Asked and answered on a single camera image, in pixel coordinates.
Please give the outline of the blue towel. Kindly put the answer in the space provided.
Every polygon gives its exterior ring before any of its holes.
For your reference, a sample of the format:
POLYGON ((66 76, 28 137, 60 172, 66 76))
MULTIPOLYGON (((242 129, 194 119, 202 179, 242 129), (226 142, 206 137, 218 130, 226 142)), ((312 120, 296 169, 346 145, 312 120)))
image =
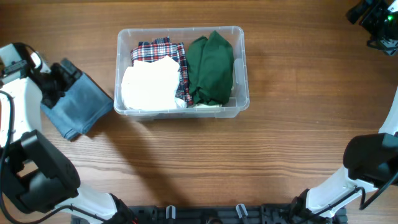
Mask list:
POLYGON ((102 116, 113 109, 113 100, 83 74, 53 108, 40 108, 63 138, 71 141, 86 134, 102 116))

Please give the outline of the plaid cloth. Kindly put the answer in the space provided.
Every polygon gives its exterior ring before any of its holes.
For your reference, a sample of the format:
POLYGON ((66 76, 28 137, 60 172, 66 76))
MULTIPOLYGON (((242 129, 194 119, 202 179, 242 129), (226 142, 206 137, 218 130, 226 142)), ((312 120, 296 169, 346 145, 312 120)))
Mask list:
POLYGON ((153 42, 139 42, 139 45, 131 50, 132 65, 136 61, 155 62, 165 56, 169 56, 179 65, 180 84, 177 88, 176 97, 184 100, 187 106, 193 106, 193 98, 189 94, 188 63, 185 55, 183 42, 173 43, 170 37, 155 39, 153 42))

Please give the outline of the white cloth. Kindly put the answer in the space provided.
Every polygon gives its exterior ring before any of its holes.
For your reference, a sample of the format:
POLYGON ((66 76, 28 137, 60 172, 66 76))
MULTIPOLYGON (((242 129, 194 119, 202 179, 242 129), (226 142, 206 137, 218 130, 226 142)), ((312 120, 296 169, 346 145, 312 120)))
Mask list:
POLYGON ((180 65, 166 56, 155 62, 136 60, 128 67, 121 83, 124 106, 132 110, 173 110, 187 107, 176 97, 180 65))

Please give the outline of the clear plastic storage container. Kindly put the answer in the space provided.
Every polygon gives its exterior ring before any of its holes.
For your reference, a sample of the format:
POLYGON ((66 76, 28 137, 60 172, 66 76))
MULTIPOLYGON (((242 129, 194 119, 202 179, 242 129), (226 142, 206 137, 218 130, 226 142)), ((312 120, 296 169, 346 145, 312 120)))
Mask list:
POLYGON ((249 107, 248 73, 244 31, 238 26, 184 27, 157 29, 123 29, 118 34, 116 55, 116 78, 114 87, 114 110, 121 115, 143 119, 181 118, 234 118, 249 107), (217 31, 233 47, 234 69, 233 89, 227 104, 217 108, 184 108, 176 110, 134 110, 127 109, 122 101, 121 83, 125 70, 132 65, 131 50, 139 42, 152 42, 159 37, 170 37, 172 42, 182 42, 186 48, 197 38, 209 36, 217 31))

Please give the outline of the cream cloth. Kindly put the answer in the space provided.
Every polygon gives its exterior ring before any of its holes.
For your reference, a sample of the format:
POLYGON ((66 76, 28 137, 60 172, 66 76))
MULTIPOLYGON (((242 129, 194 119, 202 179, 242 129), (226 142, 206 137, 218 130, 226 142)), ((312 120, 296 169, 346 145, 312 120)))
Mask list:
POLYGON ((232 90, 232 83, 191 84, 189 94, 192 97, 194 107, 216 108, 229 102, 232 90))

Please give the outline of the dark green cloth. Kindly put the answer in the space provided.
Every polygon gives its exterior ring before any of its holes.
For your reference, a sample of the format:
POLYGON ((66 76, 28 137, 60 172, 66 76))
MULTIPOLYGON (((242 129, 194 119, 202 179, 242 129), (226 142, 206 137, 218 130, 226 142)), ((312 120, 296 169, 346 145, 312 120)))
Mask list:
POLYGON ((190 44, 186 60, 189 94, 194 104, 227 104, 233 88, 232 45, 214 30, 190 44))

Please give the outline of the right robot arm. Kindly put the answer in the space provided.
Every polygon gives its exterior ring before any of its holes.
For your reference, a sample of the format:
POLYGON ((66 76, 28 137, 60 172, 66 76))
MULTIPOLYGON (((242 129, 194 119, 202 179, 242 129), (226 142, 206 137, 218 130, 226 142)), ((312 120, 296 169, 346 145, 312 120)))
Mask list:
MULTIPOLYGON (((387 55, 397 53, 397 1, 360 1, 347 14, 371 37, 366 45, 387 55)), ((287 207, 289 223, 339 223, 338 212, 360 198, 364 210, 389 186, 397 185, 397 100, 378 133, 354 137, 343 165, 317 187, 307 189, 287 207)))

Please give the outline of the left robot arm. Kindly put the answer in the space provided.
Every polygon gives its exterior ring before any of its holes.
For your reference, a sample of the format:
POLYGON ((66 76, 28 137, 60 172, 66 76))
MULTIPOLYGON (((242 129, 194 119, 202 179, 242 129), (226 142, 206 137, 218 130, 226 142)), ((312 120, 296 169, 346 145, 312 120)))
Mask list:
POLYGON ((22 213, 70 213, 88 223, 138 223, 111 193, 84 185, 72 162, 43 134, 46 114, 63 137, 87 133, 111 98, 71 61, 47 66, 29 45, 1 48, 1 199, 22 213))

